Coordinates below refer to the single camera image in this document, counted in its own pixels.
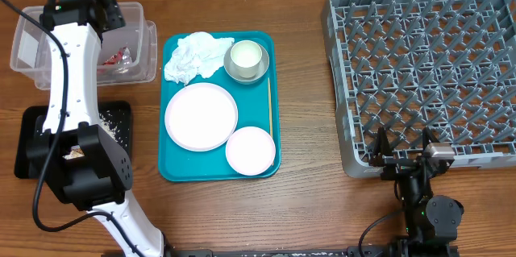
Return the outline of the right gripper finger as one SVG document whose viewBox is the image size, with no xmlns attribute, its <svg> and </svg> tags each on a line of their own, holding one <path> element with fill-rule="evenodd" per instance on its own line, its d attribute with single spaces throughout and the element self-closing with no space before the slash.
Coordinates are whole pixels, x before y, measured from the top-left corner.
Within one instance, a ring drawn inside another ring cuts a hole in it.
<svg viewBox="0 0 516 257">
<path fill-rule="evenodd" d="M 385 128 L 381 126 L 377 131 L 376 142 L 372 152 L 372 160 L 381 160 L 384 156 L 391 157 L 392 149 L 390 147 Z"/>
<path fill-rule="evenodd" d="M 440 141 L 428 127 L 422 131 L 422 148 L 424 156 L 434 156 L 439 151 Z"/>
</svg>

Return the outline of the red snack wrapper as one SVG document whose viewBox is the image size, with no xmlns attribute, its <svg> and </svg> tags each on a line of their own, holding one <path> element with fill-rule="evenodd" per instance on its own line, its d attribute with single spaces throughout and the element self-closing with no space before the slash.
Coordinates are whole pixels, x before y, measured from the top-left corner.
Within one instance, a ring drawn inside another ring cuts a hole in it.
<svg viewBox="0 0 516 257">
<path fill-rule="evenodd" d="M 105 60 L 102 66 L 117 65 L 114 70 L 115 73 L 126 73 L 129 68 L 128 65 L 132 63 L 131 52 L 128 47 L 120 48 L 116 54 Z"/>
</svg>

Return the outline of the white napkin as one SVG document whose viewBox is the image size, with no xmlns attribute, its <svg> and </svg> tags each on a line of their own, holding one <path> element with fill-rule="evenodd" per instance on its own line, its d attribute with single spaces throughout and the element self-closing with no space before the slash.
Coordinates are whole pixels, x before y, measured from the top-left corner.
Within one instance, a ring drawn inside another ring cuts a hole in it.
<svg viewBox="0 0 516 257">
<path fill-rule="evenodd" d="M 179 39 L 164 66 L 164 79 L 188 85 L 196 76 L 213 76 L 223 66 L 224 56 L 234 43 L 232 37 L 215 38 L 204 31 Z"/>
</svg>

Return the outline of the large white plate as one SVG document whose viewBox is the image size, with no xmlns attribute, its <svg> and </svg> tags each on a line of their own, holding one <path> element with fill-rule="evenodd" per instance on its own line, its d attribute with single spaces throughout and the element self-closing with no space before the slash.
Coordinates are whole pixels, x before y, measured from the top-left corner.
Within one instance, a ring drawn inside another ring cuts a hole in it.
<svg viewBox="0 0 516 257">
<path fill-rule="evenodd" d="M 234 98 L 224 88 L 196 83 L 179 90 L 164 113 L 170 139 L 188 151 L 210 151 L 233 134 L 239 117 Z"/>
</svg>

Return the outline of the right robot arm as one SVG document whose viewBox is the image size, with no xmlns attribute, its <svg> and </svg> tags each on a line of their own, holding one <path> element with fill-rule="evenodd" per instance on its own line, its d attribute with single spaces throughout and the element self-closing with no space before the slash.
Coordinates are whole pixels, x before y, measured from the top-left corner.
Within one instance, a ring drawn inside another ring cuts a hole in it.
<svg viewBox="0 0 516 257">
<path fill-rule="evenodd" d="M 384 128 L 379 128 L 369 164 L 381 167 L 381 179 L 392 180 L 402 207 L 368 226 L 360 236 L 358 252 L 365 255 L 364 237 L 375 226 L 400 213 L 404 215 L 406 235 L 375 249 L 378 256 L 457 256 L 457 239 L 464 207 L 450 197 L 434 195 L 430 180 L 443 175 L 454 162 L 449 143 L 441 143 L 429 128 L 422 131 L 422 152 L 416 158 L 394 156 Z"/>
</svg>

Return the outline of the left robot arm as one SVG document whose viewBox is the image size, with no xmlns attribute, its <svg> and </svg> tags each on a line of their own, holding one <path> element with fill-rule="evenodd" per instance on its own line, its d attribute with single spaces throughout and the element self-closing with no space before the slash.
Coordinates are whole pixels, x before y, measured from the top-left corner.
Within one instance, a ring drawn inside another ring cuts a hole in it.
<svg viewBox="0 0 516 257">
<path fill-rule="evenodd" d="M 125 256 L 172 255 L 166 237 L 131 191 L 130 156 L 100 124 L 98 57 L 103 33 L 125 25 L 118 3 L 48 0 L 35 25 L 47 36 L 52 60 L 48 111 L 27 148 L 27 157 L 40 172 L 32 205 L 35 224 L 57 232 L 96 218 Z M 83 216 L 60 226 L 44 225 L 39 216 L 44 185 Z"/>
</svg>

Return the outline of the grey dishwasher rack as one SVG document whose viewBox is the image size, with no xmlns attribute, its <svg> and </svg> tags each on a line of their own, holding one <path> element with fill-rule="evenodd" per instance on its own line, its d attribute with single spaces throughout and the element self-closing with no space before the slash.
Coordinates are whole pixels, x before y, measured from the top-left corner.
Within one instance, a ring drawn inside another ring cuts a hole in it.
<svg viewBox="0 0 516 257">
<path fill-rule="evenodd" d="M 377 131 L 413 158 L 433 131 L 457 168 L 515 163 L 515 0 L 326 0 L 343 170 L 369 166 Z"/>
</svg>

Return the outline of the clear plastic bin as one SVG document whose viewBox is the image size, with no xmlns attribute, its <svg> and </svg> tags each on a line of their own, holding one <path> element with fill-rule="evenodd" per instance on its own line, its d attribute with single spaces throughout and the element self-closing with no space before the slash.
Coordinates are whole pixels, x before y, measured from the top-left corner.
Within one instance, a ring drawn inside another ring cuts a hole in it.
<svg viewBox="0 0 516 257">
<path fill-rule="evenodd" d="M 119 7 L 126 26 L 103 34 L 97 70 L 99 86 L 150 82 L 156 77 L 156 24 L 146 20 L 138 2 L 120 2 Z M 115 73 L 117 65 L 102 66 L 123 47 L 130 49 L 132 58 L 126 73 Z M 10 67 L 31 78 L 37 89 L 50 89 L 52 64 L 46 35 L 23 17 L 19 17 L 16 26 Z"/>
</svg>

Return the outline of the black plastic tray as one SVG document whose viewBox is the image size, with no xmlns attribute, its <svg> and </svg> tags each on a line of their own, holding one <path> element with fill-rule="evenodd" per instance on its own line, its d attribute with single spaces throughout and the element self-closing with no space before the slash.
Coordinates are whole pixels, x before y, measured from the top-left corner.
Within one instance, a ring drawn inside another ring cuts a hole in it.
<svg viewBox="0 0 516 257">
<path fill-rule="evenodd" d="M 130 158 L 132 146 L 133 117 L 131 106 L 125 101 L 100 102 L 98 104 L 99 113 L 105 114 L 110 111 L 112 120 L 122 123 L 122 136 L 124 150 Z M 14 174 L 19 179 L 37 179 L 39 173 L 35 170 L 30 160 L 27 158 L 27 143 L 33 138 L 34 133 L 41 132 L 48 106 L 31 106 L 23 113 L 21 129 L 19 134 L 18 150 L 15 159 Z"/>
</svg>

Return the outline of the grey saucer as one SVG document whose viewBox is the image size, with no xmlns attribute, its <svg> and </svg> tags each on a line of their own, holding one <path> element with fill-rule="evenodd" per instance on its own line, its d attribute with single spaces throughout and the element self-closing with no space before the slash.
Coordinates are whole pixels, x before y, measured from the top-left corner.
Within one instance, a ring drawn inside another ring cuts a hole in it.
<svg viewBox="0 0 516 257">
<path fill-rule="evenodd" d="M 227 52 L 224 56 L 223 66 L 224 66 L 226 72 L 233 80 L 239 82 L 240 84 L 251 85 L 251 84 L 256 83 L 265 75 L 265 73 L 268 70 L 268 67 L 269 67 L 268 52 L 265 50 L 265 48 L 262 45 L 259 44 L 261 47 L 261 50 L 263 52 L 263 56 L 262 56 L 261 62 L 259 63 L 259 66 L 258 66 L 258 73 L 252 78 L 243 78 L 237 74 L 234 63 L 232 62 L 231 57 L 230 57 L 230 51 L 231 51 L 231 48 L 233 47 L 233 45 L 234 44 L 231 45 L 231 47 L 227 50 Z"/>
</svg>

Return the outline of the teal serving tray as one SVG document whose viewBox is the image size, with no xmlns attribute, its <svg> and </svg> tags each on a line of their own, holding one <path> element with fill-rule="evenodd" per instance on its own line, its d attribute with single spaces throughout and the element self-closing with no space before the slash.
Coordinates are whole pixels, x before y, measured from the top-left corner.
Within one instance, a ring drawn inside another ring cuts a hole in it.
<svg viewBox="0 0 516 257">
<path fill-rule="evenodd" d="M 208 82 L 219 85 L 234 98 L 239 118 L 237 127 L 256 126 L 269 133 L 268 116 L 268 78 L 271 81 L 273 104 L 273 140 L 276 145 L 276 157 L 273 165 L 259 178 L 272 176 L 281 165 L 281 132 L 279 105 L 277 96 L 277 73 L 274 42 L 262 31 L 225 31 L 213 32 L 215 38 L 232 37 L 235 41 L 251 40 L 262 45 L 269 55 L 269 67 L 265 75 L 256 83 L 243 85 L 233 80 L 224 68 L 220 68 L 212 77 L 204 79 L 195 77 L 191 82 Z M 182 88 L 182 83 L 161 80 L 160 88 L 160 132 L 158 169 L 160 174 L 172 182 L 238 180 L 246 176 L 237 173 L 227 162 L 225 147 L 217 147 L 211 151 L 188 151 L 175 144 L 169 137 L 164 126 L 164 113 L 171 98 Z"/>
</svg>

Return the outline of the small white plate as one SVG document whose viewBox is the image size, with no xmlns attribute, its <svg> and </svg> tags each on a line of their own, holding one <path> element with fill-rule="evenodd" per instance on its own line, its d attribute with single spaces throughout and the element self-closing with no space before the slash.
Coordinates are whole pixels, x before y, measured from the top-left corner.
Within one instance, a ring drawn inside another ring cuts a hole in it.
<svg viewBox="0 0 516 257">
<path fill-rule="evenodd" d="M 227 140 L 225 155 L 230 167 L 245 176 L 257 176 L 272 166 L 276 145 L 272 136 L 256 126 L 235 131 Z"/>
</svg>

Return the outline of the wooden chopstick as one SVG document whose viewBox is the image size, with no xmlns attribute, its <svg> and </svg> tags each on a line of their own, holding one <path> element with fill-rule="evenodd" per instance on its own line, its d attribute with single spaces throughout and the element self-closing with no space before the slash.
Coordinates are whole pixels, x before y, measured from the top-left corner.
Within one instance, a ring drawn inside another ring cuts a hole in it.
<svg viewBox="0 0 516 257">
<path fill-rule="evenodd" d="M 269 134 L 273 138 L 273 104 L 272 104 L 272 89 L 271 81 L 268 78 L 268 116 L 269 116 Z"/>
</svg>

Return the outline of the white cup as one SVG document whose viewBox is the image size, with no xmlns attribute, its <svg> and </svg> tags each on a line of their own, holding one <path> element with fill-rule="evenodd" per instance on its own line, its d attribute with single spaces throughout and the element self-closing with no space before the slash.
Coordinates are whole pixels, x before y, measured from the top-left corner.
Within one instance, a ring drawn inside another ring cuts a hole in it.
<svg viewBox="0 0 516 257">
<path fill-rule="evenodd" d="M 243 78 L 252 78 L 258 73 L 263 52 L 258 43 L 251 40 L 242 40 L 233 45 L 230 57 L 237 74 Z"/>
</svg>

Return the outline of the white rice pile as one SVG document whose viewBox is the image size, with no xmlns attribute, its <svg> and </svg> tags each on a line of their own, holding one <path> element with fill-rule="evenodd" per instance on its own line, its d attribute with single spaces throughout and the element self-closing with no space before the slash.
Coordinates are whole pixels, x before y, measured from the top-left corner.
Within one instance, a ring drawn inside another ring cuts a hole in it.
<svg viewBox="0 0 516 257">
<path fill-rule="evenodd" d="M 124 144 L 124 139 L 122 136 L 122 123 L 121 122 L 115 122 L 111 119 L 112 114 L 110 111 L 107 111 L 105 114 L 100 113 L 99 114 L 99 120 L 100 125 L 102 129 L 113 139 L 115 140 L 122 148 L 125 148 L 127 145 Z M 63 158 L 65 160 L 72 160 L 79 157 L 83 157 L 85 153 L 83 150 L 80 149 L 78 145 L 72 146 L 70 153 L 67 155 L 64 155 Z"/>
</svg>

